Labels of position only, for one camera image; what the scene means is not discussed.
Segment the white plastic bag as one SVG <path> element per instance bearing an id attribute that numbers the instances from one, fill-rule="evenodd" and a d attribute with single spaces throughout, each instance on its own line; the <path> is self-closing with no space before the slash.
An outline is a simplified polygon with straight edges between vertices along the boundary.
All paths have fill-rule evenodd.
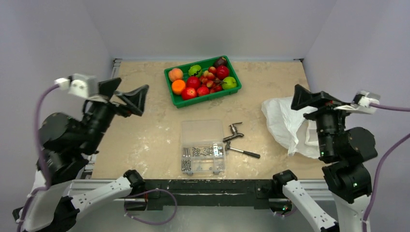
<path id="1" fill-rule="evenodd" d="M 304 118 L 304 114 L 316 111 L 314 107 L 292 110 L 292 97 L 272 98 L 262 103 L 268 131 L 276 142 L 287 149 L 288 156 L 298 153 L 307 158 L 320 156 L 316 123 Z"/>

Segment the fake green apple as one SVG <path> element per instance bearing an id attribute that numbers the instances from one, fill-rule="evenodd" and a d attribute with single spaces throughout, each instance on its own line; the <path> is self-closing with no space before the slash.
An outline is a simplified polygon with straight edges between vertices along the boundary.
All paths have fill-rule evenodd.
<path id="1" fill-rule="evenodd" d="M 228 77 L 225 77 L 223 79 L 221 86 L 222 86 L 223 90 L 236 88 L 237 87 L 237 81 L 234 77 L 228 76 Z"/>

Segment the fake red apple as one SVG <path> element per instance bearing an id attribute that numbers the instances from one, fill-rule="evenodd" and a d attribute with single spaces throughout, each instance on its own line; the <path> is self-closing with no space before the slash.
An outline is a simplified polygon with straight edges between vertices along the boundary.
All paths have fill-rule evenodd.
<path id="1" fill-rule="evenodd" d="M 230 70 L 224 65 L 220 65 L 216 68 L 216 77 L 219 80 L 223 80 L 224 78 L 228 77 L 229 74 Z"/>
<path id="2" fill-rule="evenodd" d="M 195 90 L 197 90 L 199 87 L 201 87 L 201 84 L 202 84 L 202 82 L 196 76 L 190 76 L 186 80 L 186 87 L 190 87 L 190 88 L 193 88 Z"/>
<path id="3" fill-rule="evenodd" d="M 197 89 L 197 96 L 198 97 L 202 97 L 202 96 L 205 96 L 205 95 L 208 95 L 208 94 L 210 94 L 210 89 L 206 86 L 199 87 Z"/>

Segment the fake red cherry bunch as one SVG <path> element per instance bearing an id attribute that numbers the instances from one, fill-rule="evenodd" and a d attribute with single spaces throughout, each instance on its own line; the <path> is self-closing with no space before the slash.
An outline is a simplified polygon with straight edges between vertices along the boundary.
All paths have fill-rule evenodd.
<path id="1" fill-rule="evenodd" d="M 213 66 L 203 72 L 199 80 L 202 87 L 207 87 L 210 93 L 222 91 L 222 81 L 216 77 L 217 69 Z"/>

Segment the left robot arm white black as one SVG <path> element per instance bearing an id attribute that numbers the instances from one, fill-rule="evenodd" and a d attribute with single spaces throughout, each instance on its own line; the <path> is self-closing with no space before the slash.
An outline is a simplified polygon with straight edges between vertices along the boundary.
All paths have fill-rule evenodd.
<path id="1" fill-rule="evenodd" d="M 73 74 L 59 78 L 40 96 L 34 119 L 38 150 L 35 181 L 23 207 L 13 211 L 19 232 L 66 232 L 87 213 L 117 198 L 140 197 L 145 181 L 136 170 L 128 170 L 115 181 L 74 196 L 64 195 L 78 173 L 88 165 L 88 156 L 98 147 L 115 116 L 142 116 L 148 85 L 130 92 L 118 91 L 120 78 L 98 81 L 94 76 Z M 47 93 L 55 89 L 83 98 L 81 120 L 53 113 L 39 120 Z"/>

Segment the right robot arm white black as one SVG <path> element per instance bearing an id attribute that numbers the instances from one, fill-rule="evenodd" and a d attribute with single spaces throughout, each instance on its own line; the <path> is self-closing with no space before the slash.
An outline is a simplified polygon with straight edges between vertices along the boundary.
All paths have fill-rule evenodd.
<path id="1" fill-rule="evenodd" d="M 364 163 L 377 157 L 374 135 L 367 129 L 346 129 L 352 113 L 373 114 L 380 96 L 358 91 L 351 102 L 343 102 L 321 91 L 312 93 L 301 85 L 294 87 L 291 109 L 314 107 L 304 114 L 316 123 L 324 180 L 334 198 L 337 219 L 329 216 L 302 187 L 290 170 L 273 175 L 271 190 L 291 201 L 316 232 L 368 232 L 365 211 L 371 201 L 372 181 Z"/>

